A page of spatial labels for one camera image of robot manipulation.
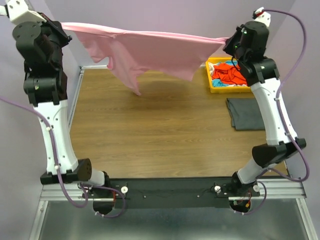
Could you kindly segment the pink t-shirt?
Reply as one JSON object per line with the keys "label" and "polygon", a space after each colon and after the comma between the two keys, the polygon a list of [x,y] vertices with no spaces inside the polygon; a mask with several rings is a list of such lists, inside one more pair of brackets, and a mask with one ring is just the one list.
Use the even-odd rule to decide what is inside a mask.
{"label": "pink t-shirt", "polygon": [[136,95],[141,94],[137,77],[150,70],[191,81],[201,64],[227,40],[78,22],[61,25],[75,33],[94,63],[107,58],[107,68]]}

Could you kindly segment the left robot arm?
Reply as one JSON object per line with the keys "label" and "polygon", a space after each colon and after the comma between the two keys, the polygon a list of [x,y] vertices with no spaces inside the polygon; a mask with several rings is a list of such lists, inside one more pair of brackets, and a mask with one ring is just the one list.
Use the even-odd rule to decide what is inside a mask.
{"label": "left robot arm", "polygon": [[42,185],[83,183],[94,186],[101,198],[111,191],[108,174],[92,167],[90,159],[78,159],[68,126],[68,77],[63,69],[63,47],[72,40],[58,21],[27,20],[12,31],[24,58],[23,89],[38,116],[46,150]]}

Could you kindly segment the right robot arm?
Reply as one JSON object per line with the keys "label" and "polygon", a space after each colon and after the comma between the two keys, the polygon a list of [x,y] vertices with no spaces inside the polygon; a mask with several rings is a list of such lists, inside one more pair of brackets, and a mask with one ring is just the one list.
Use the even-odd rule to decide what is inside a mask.
{"label": "right robot arm", "polygon": [[259,176],[307,145],[291,126],[282,95],[277,92],[281,85],[277,65],[264,55],[268,36],[265,23],[249,21],[236,28],[223,48],[237,60],[238,70],[257,101],[266,133],[266,143],[252,148],[251,159],[227,185],[236,196],[246,193]]}

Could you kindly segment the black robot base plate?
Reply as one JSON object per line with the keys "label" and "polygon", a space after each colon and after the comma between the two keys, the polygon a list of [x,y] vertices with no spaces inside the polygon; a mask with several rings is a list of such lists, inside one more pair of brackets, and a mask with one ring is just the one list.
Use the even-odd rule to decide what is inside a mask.
{"label": "black robot base plate", "polygon": [[92,187],[88,197],[102,214],[112,210],[170,208],[229,208],[246,211],[247,202],[260,196],[258,185],[233,190],[230,177],[112,178],[111,190]]}

